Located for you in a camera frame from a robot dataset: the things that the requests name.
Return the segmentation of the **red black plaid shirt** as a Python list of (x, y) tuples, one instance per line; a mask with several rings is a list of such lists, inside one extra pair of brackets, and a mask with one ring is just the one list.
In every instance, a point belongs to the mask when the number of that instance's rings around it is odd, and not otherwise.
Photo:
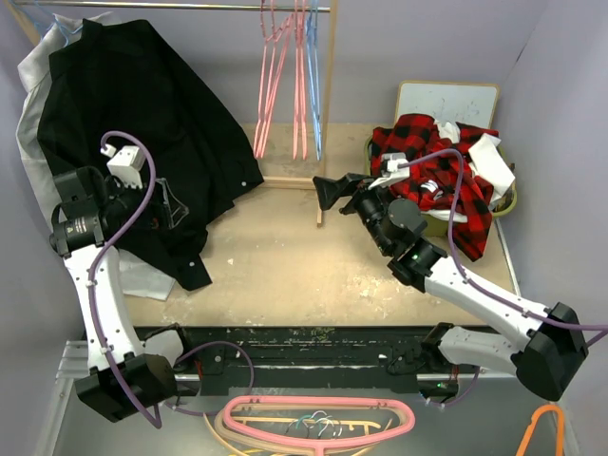
[(456, 202), (456, 212), (465, 216), (465, 222), (456, 221), (452, 229), (454, 244), (472, 261), (480, 259), (492, 223), (489, 210), (493, 186), (481, 177), (474, 177), (470, 167), (469, 148), (483, 133), (498, 136), (493, 129), (484, 129), (465, 123), (465, 138), (458, 142), (440, 139), (435, 120), (424, 114), (405, 114), (392, 128), (378, 126), (371, 140), (370, 173), (380, 174), (381, 156), (403, 152), (411, 162), (447, 148), (459, 151), (464, 159), (459, 163), (452, 154), (443, 154), (409, 169), (409, 178), (390, 187), (396, 198), (417, 203), (423, 212), (447, 209)]

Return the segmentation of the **blue wire hanger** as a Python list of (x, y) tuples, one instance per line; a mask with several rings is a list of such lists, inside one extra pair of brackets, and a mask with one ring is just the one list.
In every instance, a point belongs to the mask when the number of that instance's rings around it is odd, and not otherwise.
[(312, 111), (313, 137), (316, 159), (322, 159), (322, 132), (320, 112), (320, 89), (318, 69), (318, 14), (319, 1), (311, 2), (308, 17), (305, 24), (307, 66), (309, 77), (309, 97)]

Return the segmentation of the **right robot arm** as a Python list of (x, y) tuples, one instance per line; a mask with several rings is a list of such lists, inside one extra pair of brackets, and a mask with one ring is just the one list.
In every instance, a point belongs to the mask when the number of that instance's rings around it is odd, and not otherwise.
[(445, 371), (450, 365), (488, 368), (515, 376), (542, 399), (561, 399), (588, 355), (571, 307), (547, 307), (458, 268), (454, 257), (424, 238), (427, 223), (418, 206), (389, 197), (368, 176), (315, 177), (313, 185), (322, 210), (348, 199), (341, 214), (360, 217), (401, 284), (455, 304), (490, 327), (490, 332), (476, 332), (438, 324), (423, 342), (422, 357), (430, 370)]

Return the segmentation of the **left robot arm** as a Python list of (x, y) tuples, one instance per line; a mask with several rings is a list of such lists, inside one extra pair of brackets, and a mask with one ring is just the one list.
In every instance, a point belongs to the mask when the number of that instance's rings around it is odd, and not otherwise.
[(195, 349), (173, 324), (140, 339), (124, 302), (118, 250), (110, 244), (108, 182), (86, 166), (54, 179), (60, 201), (49, 243), (73, 281), (85, 322), (86, 377), (78, 398), (110, 422), (138, 412), (158, 428), (160, 402), (178, 392), (174, 372), (195, 363)]

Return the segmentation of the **pink hanger left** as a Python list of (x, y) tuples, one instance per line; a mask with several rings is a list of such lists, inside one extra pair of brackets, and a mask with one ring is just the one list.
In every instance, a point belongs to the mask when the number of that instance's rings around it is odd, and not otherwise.
[(254, 156), (257, 159), (262, 159), (265, 154), (275, 110), (276, 95), (293, 28), (293, 16), (289, 14), (279, 24), (276, 21), (276, 2), (261, 1), (260, 28), (263, 37), (263, 50), (253, 145)]

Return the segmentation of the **pink hanger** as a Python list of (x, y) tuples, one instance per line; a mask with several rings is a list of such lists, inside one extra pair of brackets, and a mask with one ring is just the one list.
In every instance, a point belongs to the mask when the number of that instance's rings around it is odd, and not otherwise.
[(306, 159), (308, 152), (306, 126), (306, 84), (304, 75), (304, 28), (306, 1), (294, 1), (294, 128), (293, 128), (293, 159), (302, 152)]
[(261, 1), (260, 28), (263, 37), (263, 50), (253, 145), (254, 156), (257, 159), (262, 159), (265, 154), (275, 110), (276, 95), (293, 28), (293, 16), (289, 14), (279, 24), (276, 21), (276, 2)]

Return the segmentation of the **pink hanger right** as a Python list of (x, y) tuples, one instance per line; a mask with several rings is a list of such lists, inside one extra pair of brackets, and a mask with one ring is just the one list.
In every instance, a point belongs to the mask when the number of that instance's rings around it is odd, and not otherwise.
[(304, 28), (306, 1), (294, 1), (294, 128), (293, 128), (293, 159), (302, 152), (306, 159), (308, 152), (306, 126), (306, 84), (304, 75)]

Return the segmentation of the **blue hanger under shirts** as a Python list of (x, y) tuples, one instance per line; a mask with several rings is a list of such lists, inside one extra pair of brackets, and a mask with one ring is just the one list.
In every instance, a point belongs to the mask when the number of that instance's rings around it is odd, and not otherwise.
[(64, 24), (55, 13), (42, 6), (38, 0), (34, 0), (33, 4), (39, 11), (46, 14), (52, 20), (52, 24), (58, 28), (65, 39), (64, 47), (67, 47), (70, 44), (71, 37), (74, 37), (77, 33), (82, 31), (83, 25), (76, 27)]

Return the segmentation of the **pink hanger foreground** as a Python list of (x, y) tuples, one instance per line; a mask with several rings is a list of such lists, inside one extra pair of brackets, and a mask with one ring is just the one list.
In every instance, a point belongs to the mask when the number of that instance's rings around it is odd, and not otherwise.
[(245, 395), (208, 427), (236, 455), (366, 455), (411, 432), (416, 418), (401, 401), (368, 397)]

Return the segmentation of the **green laundry basket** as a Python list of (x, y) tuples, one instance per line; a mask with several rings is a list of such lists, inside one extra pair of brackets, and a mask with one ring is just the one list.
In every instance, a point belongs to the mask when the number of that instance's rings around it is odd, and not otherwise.
[[(364, 170), (367, 174), (371, 172), (371, 140), (369, 136), (363, 148)], [(517, 204), (517, 188), (516, 182), (513, 181), (508, 190), (500, 199), (494, 199), (491, 205), (492, 215), (494, 219), (509, 214)], [(427, 221), (425, 235), (427, 237), (446, 237), (447, 236), (447, 218), (435, 218), (432, 214), (423, 214)]]

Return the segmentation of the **white clothes pile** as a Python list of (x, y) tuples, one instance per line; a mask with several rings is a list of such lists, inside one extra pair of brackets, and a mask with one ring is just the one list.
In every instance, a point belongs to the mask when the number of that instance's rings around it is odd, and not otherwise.
[[(459, 127), (456, 123), (435, 121), (434, 124), (438, 128), (440, 139), (463, 140), (465, 138), (464, 127)], [(499, 152), (500, 143), (501, 140), (497, 136), (483, 133), (481, 138), (472, 145), (472, 164), (470, 166), (473, 176), (483, 178), (494, 188), (489, 209), (491, 209), (493, 200), (499, 200), (516, 179)], [(425, 213), (432, 214), (437, 219), (448, 217), (447, 209), (431, 209)]]

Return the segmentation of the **small whiteboard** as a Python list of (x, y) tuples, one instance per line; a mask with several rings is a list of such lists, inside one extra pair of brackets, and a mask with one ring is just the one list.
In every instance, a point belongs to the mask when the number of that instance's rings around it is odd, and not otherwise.
[(403, 81), (398, 88), (394, 120), (425, 114), (440, 123), (489, 128), (501, 89), (496, 84)]

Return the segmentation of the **wooden clothes rack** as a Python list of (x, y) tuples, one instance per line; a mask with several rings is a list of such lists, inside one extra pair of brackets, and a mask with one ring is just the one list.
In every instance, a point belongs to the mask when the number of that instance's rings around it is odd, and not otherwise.
[[(37, 31), (31, 19), (26, 18), (24, 12), (18, 12), (17, 7), (25, 6), (53, 6), (53, 7), (74, 7), (74, 8), (99, 8), (108, 10), (117, 9), (138, 9), (138, 10), (213, 10), (213, 11), (253, 11), (263, 12), (265, 7), (259, 5), (229, 5), (229, 4), (203, 4), (203, 3), (177, 3), (177, 2), (152, 2), (152, 1), (6, 1), (7, 8), (15, 18), (15, 21), (28, 37), (29, 41), (36, 45)], [(327, 146), (329, 132), (329, 119), (331, 108), (331, 96), (333, 88), (333, 67), (335, 53), (335, 39), (338, 18), (337, 1), (331, 1), (328, 7), (318, 7), (319, 13), (329, 14), (329, 38), (327, 49), (327, 63), (324, 93), (322, 97), (323, 107), (321, 116), (321, 143), (322, 147)], [(302, 190), (313, 191), (312, 177), (285, 177), (285, 176), (265, 176), (262, 188), (280, 190)]]

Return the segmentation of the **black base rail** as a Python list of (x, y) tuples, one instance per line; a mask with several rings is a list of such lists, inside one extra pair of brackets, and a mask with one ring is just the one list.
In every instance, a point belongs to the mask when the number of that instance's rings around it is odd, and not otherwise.
[(417, 392), (451, 380), (461, 369), (431, 363), (422, 350), (426, 326), (185, 327), (194, 354), (174, 368), (176, 378), (207, 396), (232, 389), (287, 394), (303, 390)]

